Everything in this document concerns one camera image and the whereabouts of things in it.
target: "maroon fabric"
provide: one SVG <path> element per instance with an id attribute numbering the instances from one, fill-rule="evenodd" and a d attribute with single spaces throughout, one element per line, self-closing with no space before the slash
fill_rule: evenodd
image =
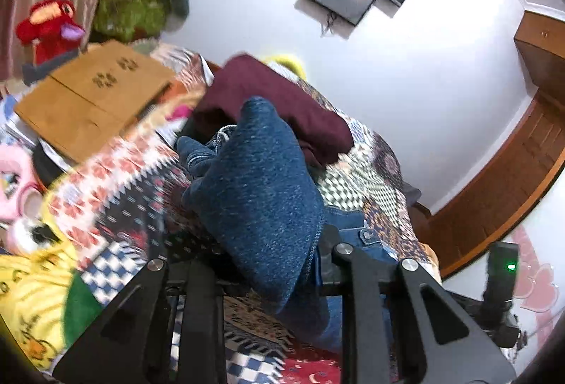
<path id="1" fill-rule="evenodd" d="M 211 138 L 219 128 L 239 120 L 248 98 L 269 100 L 294 131 L 306 163 L 333 164 L 339 153 L 348 153 L 353 137 L 347 123 L 336 113 L 321 108 L 302 89 L 248 55 L 230 59 L 214 76 L 193 112 L 196 129 Z"/>

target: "yellow blanket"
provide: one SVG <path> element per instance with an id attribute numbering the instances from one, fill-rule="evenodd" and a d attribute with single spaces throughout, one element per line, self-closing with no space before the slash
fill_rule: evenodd
<path id="1" fill-rule="evenodd" d="M 64 348 L 64 308 L 76 261 L 68 240 L 29 257 L 0 255 L 0 314 L 40 370 Z"/>

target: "red stuffed toy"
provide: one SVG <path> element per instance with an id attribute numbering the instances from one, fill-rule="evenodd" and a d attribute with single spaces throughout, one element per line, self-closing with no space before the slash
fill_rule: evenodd
<path id="1" fill-rule="evenodd" d="M 38 41 L 35 65 L 79 47 L 86 32 L 73 21 L 74 16 L 70 0 L 44 0 L 29 10 L 29 17 L 16 27 L 16 35 L 23 45 Z"/>

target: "cardboard box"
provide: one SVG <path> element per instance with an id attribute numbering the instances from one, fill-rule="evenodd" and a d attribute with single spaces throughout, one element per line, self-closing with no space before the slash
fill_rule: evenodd
<path id="1" fill-rule="evenodd" d="M 174 71 L 117 41 L 54 70 L 15 107 L 43 139 L 83 162 L 136 120 Z"/>

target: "green crochet item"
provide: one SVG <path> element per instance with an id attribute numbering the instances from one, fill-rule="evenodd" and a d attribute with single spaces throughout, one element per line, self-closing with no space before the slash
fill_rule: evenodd
<path id="1" fill-rule="evenodd" d="M 157 36 L 165 27 L 168 0 L 99 0 L 92 28 L 123 43 Z"/>
<path id="2" fill-rule="evenodd" d="M 63 335 L 68 349 L 102 312 L 102 306 L 76 272 L 72 278 L 63 316 Z"/>

